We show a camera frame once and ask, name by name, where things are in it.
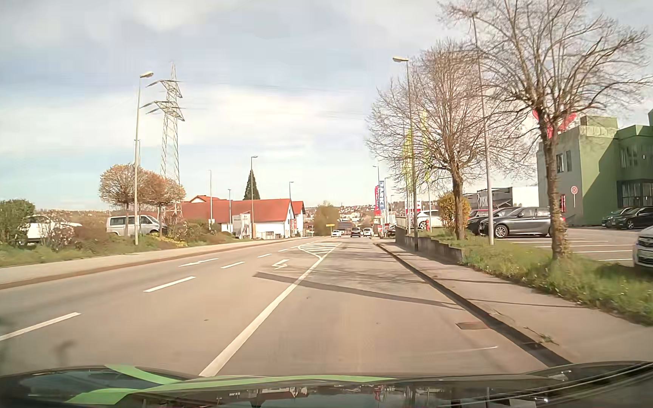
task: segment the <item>drain grate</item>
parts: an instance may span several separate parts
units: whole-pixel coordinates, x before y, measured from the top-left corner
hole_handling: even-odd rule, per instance
[[[487,326],[482,321],[463,321],[456,323],[460,329],[463,330],[480,330],[487,329]]]

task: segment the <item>green building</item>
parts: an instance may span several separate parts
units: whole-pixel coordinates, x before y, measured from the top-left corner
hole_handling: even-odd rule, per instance
[[[653,109],[648,121],[619,129],[615,117],[584,116],[558,135],[558,192],[568,225],[600,225],[610,211],[653,206]],[[538,200],[548,206],[542,147],[536,158]]]

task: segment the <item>low wall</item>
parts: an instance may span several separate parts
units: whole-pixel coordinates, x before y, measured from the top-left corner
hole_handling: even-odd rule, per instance
[[[396,228],[395,243],[404,250],[414,252],[415,237],[407,235],[406,229]],[[460,264],[463,261],[462,249],[451,247],[449,244],[441,243],[429,236],[420,236],[417,238],[417,252],[423,253],[431,258],[437,258],[440,261],[449,262],[450,264]]]

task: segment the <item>white van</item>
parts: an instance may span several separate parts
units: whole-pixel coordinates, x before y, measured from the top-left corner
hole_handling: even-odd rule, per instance
[[[114,216],[107,219],[105,229],[111,234],[120,236],[125,235],[125,216]],[[158,232],[160,224],[158,220],[152,216],[140,216],[140,234],[153,234]],[[167,234],[167,227],[162,226],[162,233]],[[128,217],[128,235],[135,235],[135,216]]]

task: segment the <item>sidewalk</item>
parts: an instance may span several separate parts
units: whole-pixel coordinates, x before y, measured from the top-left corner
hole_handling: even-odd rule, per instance
[[[300,239],[301,238],[289,238],[288,240]],[[206,253],[222,252],[224,250],[237,249],[240,247],[263,246],[283,243],[285,241],[286,240],[260,240],[244,243],[218,244],[213,246],[154,250],[149,252],[128,253],[125,255],[98,256],[95,258],[74,259],[72,261],[50,262],[47,264],[7,266],[6,268],[0,268],[0,290],[8,287],[64,279],[66,277],[104,272],[128,266],[152,264],[154,262],[187,258],[189,256]]]
[[[437,283],[573,362],[653,361],[653,328],[460,265],[380,246]]]

